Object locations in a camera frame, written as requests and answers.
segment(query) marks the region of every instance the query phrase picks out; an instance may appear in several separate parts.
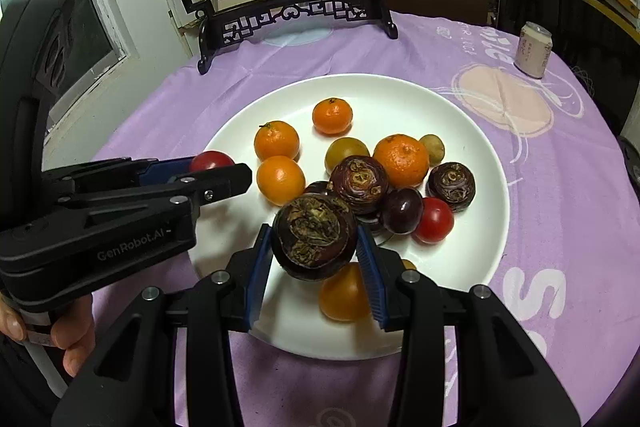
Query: purple tablecloth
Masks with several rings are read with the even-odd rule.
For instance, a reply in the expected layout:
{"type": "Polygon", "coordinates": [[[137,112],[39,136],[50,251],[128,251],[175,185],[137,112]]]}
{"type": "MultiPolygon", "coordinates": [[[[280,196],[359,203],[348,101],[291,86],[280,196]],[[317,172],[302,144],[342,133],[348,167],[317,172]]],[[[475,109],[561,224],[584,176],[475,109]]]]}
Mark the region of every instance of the purple tablecloth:
{"type": "MultiPolygon", "coordinates": [[[[200,152],[248,103],[330,73],[377,73],[429,87],[482,128],[510,185],[511,224],[491,287],[540,348],[585,423],[609,396],[640,344],[636,280],[640,209],[622,154],[594,103],[553,55],[542,81],[513,66],[518,39],[443,19],[394,14],[400,36],[375,25],[316,28],[246,41],[171,74],[113,134],[98,158],[171,158],[200,152]]],[[[186,254],[95,295],[98,334],[147,285],[166,291],[196,280],[186,254]]],[[[398,357],[323,362],[249,335],[232,335],[248,427],[382,427],[398,357]]],[[[447,344],[446,422],[455,421],[457,368],[447,344]]],[[[177,361],[178,422],[184,353],[177,361]]]]}

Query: can lid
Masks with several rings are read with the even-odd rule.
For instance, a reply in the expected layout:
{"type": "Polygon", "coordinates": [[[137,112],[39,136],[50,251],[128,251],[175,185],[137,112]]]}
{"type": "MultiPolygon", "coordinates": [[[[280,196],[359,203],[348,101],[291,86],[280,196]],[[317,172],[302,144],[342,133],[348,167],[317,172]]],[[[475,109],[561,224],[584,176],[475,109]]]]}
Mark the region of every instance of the can lid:
{"type": "Polygon", "coordinates": [[[531,28],[533,31],[537,31],[539,33],[542,33],[543,35],[546,35],[547,37],[551,36],[551,32],[549,30],[547,30],[546,28],[543,28],[542,26],[540,26],[539,24],[536,24],[535,22],[527,21],[525,23],[525,26],[528,27],[528,28],[531,28]]]}

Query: red cherry tomato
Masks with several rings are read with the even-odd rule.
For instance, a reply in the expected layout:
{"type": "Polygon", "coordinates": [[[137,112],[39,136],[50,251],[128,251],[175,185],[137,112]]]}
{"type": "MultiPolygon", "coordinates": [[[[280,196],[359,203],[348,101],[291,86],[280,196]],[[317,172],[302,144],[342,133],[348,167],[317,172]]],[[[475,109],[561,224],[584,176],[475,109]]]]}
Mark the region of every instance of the red cherry tomato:
{"type": "Polygon", "coordinates": [[[228,167],[229,165],[235,165],[235,162],[225,153],[219,151],[205,151],[198,154],[193,160],[191,160],[189,170],[191,172],[206,171],[207,169],[228,167]]]}
{"type": "Polygon", "coordinates": [[[424,243],[439,243],[453,229],[453,212],[438,198],[423,198],[422,206],[422,219],[414,236],[424,243]]]}

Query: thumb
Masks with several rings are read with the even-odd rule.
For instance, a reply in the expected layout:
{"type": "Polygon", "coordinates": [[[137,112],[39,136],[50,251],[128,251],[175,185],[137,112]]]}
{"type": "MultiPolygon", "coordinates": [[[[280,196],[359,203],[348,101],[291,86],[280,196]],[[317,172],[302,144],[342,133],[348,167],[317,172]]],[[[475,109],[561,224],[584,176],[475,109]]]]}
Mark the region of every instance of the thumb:
{"type": "Polygon", "coordinates": [[[20,315],[0,296],[0,331],[14,341],[20,342],[27,337],[27,330],[20,315]]]}

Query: silver bolt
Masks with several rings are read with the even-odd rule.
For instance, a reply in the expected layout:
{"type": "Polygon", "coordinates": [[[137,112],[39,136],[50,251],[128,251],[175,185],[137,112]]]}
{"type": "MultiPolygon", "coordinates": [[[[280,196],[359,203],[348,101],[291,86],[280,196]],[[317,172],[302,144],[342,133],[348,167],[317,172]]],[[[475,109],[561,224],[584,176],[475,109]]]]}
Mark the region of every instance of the silver bolt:
{"type": "Polygon", "coordinates": [[[189,201],[189,198],[187,196],[174,196],[169,201],[171,201],[173,204],[181,204],[189,201]]]}
{"type": "Polygon", "coordinates": [[[231,276],[229,275],[229,272],[226,272],[224,270],[218,270],[217,272],[213,272],[211,274],[211,280],[215,284],[224,284],[229,279],[231,279],[231,276]]]}
{"type": "Polygon", "coordinates": [[[149,288],[145,288],[142,290],[142,298],[145,301],[154,301],[160,295],[160,290],[155,286],[149,286],[149,288]]]}
{"type": "Polygon", "coordinates": [[[474,295],[479,299],[488,299],[492,295],[491,288],[489,288],[489,286],[485,286],[484,284],[474,286],[474,295]]]}
{"type": "Polygon", "coordinates": [[[416,270],[405,270],[402,272],[402,280],[408,283],[418,282],[420,274],[416,270]]]}

